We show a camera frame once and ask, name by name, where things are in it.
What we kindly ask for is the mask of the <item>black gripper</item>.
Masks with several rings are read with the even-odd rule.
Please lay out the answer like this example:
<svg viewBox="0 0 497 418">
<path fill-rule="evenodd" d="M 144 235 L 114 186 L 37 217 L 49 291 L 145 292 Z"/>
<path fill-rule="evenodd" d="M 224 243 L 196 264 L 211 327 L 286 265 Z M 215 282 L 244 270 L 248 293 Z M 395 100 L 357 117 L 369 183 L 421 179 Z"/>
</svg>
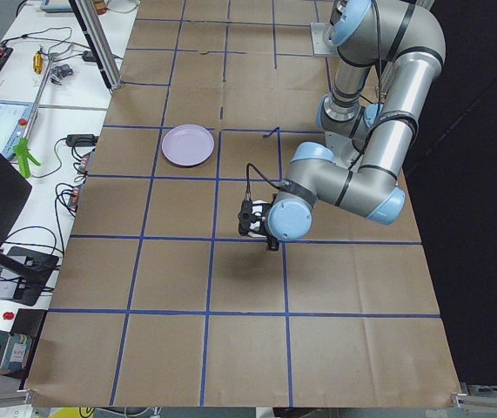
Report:
<svg viewBox="0 0 497 418">
<path fill-rule="evenodd" d="M 267 215 L 272 208 L 272 203 L 263 200 L 253 202 L 253 212 L 256 215 L 257 222 L 252 224 L 254 229 L 250 233 L 252 238 L 266 238 L 267 250 L 277 252 L 279 250 L 279 241 L 267 230 Z"/>
</svg>

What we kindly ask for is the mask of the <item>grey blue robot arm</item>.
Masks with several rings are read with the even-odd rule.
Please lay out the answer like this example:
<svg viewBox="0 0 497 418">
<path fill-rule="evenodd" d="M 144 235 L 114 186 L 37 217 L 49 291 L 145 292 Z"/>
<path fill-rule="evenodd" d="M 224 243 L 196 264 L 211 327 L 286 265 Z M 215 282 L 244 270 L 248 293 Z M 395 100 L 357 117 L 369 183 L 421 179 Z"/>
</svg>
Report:
<svg viewBox="0 0 497 418">
<path fill-rule="evenodd" d="M 337 1 L 319 37 L 339 57 L 316 116 L 326 142 L 300 144 L 272 201 L 245 197 L 238 213 L 239 233 L 271 250 L 304 237 L 321 201 L 382 225 L 399 217 L 398 177 L 446 56 L 436 17 L 404 1 Z"/>
</svg>

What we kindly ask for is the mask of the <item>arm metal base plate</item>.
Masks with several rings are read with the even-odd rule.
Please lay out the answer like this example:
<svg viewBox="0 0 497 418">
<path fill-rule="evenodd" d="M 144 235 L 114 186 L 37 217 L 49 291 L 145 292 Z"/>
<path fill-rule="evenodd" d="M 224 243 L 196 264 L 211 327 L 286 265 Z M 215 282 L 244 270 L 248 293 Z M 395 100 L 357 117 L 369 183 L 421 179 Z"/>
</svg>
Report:
<svg viewBox="0 0 497 418">
<path fill-rule="evenodd" d="M 310 23 L 312 52 L 315 57 L 335 57 L 337 46 L 332 42 L 333 26 L 329 23 Z"/>
<path fill-rule="evenodd" d="M 353 141 L 346 136 L 332 131 L 325 131 L 325 140 L 326 147 L 333 152 L 333 163 L 337 166 L 348 168 L 359 155 Z"/>
</svg>

